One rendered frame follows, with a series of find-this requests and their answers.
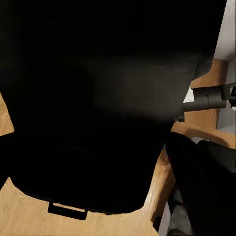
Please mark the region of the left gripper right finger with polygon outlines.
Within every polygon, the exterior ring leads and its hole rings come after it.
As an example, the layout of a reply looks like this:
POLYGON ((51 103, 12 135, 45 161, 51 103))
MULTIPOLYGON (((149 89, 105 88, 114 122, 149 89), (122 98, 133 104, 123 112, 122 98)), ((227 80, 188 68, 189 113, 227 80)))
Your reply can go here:
POLYGON ((166 151, 195 236, 236 236, 236 173, 170 131, 166 151))

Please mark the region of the digital camera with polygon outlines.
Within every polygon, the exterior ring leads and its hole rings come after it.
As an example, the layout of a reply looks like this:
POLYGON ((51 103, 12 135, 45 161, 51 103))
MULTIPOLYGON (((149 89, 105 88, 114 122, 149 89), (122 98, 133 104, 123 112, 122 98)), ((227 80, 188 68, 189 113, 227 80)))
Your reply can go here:
POLYGON ((226 3, 0 0, 16 189, 79 221, 141 209, 192 80, 210 72, 226 3))

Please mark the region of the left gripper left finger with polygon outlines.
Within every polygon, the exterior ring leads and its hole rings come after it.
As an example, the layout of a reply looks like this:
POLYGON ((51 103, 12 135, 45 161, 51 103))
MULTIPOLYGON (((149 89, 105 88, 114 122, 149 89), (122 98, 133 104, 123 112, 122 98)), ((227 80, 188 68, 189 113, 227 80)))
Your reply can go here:
POLYGON ((0 189, 9 177, 9 160, 13 133, 0 136, 0 189))

